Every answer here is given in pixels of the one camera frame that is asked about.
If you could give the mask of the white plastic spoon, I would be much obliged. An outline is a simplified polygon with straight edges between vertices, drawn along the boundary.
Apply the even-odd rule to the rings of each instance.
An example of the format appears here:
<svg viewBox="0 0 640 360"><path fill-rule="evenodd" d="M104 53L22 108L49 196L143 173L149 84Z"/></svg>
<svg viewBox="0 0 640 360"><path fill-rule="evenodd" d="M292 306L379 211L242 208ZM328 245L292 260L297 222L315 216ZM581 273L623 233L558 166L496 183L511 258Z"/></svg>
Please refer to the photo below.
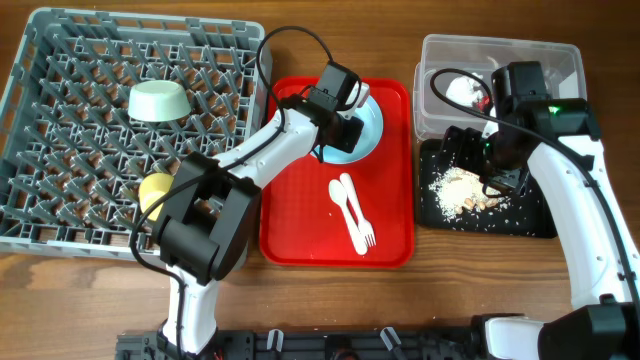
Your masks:
<svg viewBox="0 0 640 360"><path fill-rule="evenodd" d="M349 236L351 238L354 249L358 255L365 255L368 247L358 230L356 222L348 208L348 196L346 190L339 180L332 179L329 182L330 199L340 208Z"/></svg>

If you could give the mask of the grey dishwasher rack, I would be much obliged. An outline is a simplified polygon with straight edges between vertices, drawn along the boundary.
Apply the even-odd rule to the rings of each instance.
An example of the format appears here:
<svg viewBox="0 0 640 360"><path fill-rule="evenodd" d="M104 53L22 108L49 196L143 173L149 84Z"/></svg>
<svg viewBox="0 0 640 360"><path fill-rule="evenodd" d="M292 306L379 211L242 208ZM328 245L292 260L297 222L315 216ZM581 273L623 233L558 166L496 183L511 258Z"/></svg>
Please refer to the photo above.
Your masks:
<svg viewBox="0 0 640 360"><path fill-rule="evenodd" d="M131 258L138 187L253 135L271 55L251 21L62 8L29 17L1 98L1 249ZM182 85L192 111L129 117L131 88Z"/></svg>

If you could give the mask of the clear plastic bin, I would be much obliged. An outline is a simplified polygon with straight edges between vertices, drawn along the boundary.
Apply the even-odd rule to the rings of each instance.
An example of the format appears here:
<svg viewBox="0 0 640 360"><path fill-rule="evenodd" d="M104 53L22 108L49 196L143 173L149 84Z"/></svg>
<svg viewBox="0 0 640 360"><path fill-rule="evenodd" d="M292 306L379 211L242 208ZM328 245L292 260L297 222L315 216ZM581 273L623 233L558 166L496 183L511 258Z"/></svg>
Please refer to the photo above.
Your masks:
<svg viewBox="0 0 640 360"><path fill-rule="evenodd" d="M434 95L430 80L436 71L460 69L490 84L495 70L521 61L541 63L547 92L554 99L587 97L581 53L574 45L478 36L426 36L414 76L413 112L417 139L440 139L451 126L482 130L486 124Z"/></svg>

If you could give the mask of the red snack wrapper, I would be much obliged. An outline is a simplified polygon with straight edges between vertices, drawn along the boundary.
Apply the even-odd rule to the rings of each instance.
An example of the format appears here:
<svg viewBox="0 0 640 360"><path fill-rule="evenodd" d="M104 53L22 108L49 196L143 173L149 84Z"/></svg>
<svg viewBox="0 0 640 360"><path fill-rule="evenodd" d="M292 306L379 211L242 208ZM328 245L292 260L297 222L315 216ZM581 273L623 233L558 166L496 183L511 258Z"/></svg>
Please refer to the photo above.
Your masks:
<svg viewBox="0 0 640 360"><path fill-rule="evenodd" d="M483 113L489 113L493 108L492 98L490 96L483 96L475 102L474 107Z"/></svg>

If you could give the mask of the food scraps rice and nuts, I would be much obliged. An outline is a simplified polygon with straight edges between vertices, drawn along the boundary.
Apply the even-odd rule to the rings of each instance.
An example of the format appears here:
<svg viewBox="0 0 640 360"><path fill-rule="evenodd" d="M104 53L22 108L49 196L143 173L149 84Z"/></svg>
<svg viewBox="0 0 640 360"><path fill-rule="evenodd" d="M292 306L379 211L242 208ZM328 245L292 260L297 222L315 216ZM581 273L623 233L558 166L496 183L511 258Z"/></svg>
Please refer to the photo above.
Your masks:
<svg viewBox="0 0 640 360"><path fill-rule="evenodd" d="M445 222L457 220L465 212L480 213L495 207L506 207L509 199L498 190L487 187L479 176L458 167L436 173L428 185L435 196L436 208Z"/></svg>

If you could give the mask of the green saucer plate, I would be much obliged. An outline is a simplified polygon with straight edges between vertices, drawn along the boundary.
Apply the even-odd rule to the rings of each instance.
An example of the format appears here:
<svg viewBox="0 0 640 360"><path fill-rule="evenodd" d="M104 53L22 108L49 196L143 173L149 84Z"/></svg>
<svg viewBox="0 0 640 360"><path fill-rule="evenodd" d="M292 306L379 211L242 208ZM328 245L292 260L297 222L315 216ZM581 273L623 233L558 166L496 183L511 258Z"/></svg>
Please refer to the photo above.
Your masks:
<svg viewBox="0 0 640 360"><path fill-rule="evenodd" d="M183 118L192 111L185 88L169 80L150 80L134 85L127 113L142 122L168 122Z"/></svg>

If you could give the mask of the white napkin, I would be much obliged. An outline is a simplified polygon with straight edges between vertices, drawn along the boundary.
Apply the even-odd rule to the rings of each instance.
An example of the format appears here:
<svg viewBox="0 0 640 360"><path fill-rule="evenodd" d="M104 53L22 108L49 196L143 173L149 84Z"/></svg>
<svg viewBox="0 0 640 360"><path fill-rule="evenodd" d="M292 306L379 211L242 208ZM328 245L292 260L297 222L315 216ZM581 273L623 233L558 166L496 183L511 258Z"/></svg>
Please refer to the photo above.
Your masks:
<svg viewBox="0 0 640 360"><path fill-rule="evenodd" d="M487 95L479 81L462 75L449 83L445 96L459 105L474 107L476 101Z"/></svg>

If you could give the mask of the yellow cup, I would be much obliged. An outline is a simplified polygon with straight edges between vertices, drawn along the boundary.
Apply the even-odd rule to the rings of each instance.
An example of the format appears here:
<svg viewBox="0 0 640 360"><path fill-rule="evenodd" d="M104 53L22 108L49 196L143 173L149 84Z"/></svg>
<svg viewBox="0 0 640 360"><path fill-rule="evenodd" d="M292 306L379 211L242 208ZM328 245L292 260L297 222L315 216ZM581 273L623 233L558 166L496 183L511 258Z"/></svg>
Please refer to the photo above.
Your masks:
<svg viewBox="0 0 640 360"><path fill-rule="evenodd" d="M138 191L139 204L142 212L146 212L158 199L171 188L174 177L166 173L154 173L145 177Z"/></svg>

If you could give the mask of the white plastic fork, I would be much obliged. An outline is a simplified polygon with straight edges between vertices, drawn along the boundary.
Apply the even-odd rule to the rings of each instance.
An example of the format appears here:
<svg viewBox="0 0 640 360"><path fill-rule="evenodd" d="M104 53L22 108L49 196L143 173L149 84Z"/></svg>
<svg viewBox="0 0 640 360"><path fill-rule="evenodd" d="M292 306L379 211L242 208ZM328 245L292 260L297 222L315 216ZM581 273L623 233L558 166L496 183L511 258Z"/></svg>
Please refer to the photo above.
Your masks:
<svg viewBox="0 0 640 360"><path fill-rule="evenodd" d="M339 176L339 181L344 186L347 198L351 203L351 207L354 210L354 213L357 218L357 226L364 238L364 241L368 247L373 247L376 245L376 239L373 227L371 223L364 217L359 198L356 193L356 189L353 183L351 176L348 173L342 173Z"/></svg>

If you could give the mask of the red plastic tray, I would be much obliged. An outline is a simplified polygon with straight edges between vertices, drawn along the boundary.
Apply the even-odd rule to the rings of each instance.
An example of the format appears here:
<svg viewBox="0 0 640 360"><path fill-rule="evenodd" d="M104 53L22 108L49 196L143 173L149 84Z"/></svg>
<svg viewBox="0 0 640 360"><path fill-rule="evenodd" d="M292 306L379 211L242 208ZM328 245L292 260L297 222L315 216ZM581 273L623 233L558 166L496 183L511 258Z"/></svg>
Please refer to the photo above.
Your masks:
<svg viewBox="0 0 640 360"><path fill-rule="evenodd" d="M397 268L413 255L414 196L410 99L406 88L388 78L370 78L371 97L384 120L381 140L352 164L318 162L307 155L281 172L262 193L263 255L280 265ZM329 183L352 177L375 246L356 253Z"/></svg>

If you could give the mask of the black tray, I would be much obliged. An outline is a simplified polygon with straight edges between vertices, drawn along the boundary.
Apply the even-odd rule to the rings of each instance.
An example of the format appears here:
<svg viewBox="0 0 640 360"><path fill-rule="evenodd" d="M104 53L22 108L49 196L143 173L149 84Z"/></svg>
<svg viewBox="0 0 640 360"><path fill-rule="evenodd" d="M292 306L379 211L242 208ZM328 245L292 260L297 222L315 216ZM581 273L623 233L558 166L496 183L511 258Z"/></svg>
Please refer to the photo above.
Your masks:
<svg viewBox="0 0 640 360"><path fill-rule="evenodd" d="M533 178L528 178L522 196L506 196L506 207L495 207L480 213L467 213L445 222L436 208L435 196L428 185L436 173L443 173L452 165L451 156L440 151L441 141L430 139L420 146L419 206L416 222L430 228L487 232L492 234L554 238L557 236L550 210Z"/></svg>

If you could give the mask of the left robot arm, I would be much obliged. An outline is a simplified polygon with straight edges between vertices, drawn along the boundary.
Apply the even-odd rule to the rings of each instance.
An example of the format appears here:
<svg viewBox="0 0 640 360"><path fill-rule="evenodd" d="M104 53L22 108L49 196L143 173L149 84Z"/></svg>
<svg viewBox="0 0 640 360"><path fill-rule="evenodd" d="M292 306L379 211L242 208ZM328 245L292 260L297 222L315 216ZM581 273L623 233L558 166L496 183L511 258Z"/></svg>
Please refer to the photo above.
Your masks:
<svg viewBox="0 0 640 360"><path fill-rule="evenodd" d="M364 127L353 111L331 100L294 94L265 127L236 148L206 157L188 155L174 176L141 186L163 270L173 293L159 332L163 350L196 359L217 332L219 283L236 266L258 215L262 190L315 148L354 150Z"/></svg>

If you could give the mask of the large light blue plate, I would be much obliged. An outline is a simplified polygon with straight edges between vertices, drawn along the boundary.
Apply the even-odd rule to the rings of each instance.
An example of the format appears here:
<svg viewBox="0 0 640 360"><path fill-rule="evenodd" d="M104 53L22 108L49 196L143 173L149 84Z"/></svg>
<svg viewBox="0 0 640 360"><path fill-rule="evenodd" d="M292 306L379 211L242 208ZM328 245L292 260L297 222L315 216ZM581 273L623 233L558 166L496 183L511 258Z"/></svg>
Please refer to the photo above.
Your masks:
<svg viewBox="0 0 640 360"><path fill-rule="evenodd" d="M323 149L325 163L345 165L367 157L378 145L384 130L382 111L372 95L369 95L361 107L355 110L350 121L358 118L363 122L361 135L351 153L326 146Z"/></svg>

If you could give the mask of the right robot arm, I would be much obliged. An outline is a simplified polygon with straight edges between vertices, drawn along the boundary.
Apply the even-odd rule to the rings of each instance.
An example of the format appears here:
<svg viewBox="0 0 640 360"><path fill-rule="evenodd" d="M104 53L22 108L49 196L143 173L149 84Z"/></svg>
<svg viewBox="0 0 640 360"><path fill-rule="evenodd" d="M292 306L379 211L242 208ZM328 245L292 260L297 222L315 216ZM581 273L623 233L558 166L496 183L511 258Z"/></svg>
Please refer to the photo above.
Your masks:
<svg viewBox="0 0 640 360"><path fill-rule="evenodd" d="M581 99L509 96L487 138L462 140L458 164L507 194L512 173L537 182L569 270L573 310L551 322L523 316L481 321L494 359L636 359L639 252L604 165L597 121Z"/></svg>

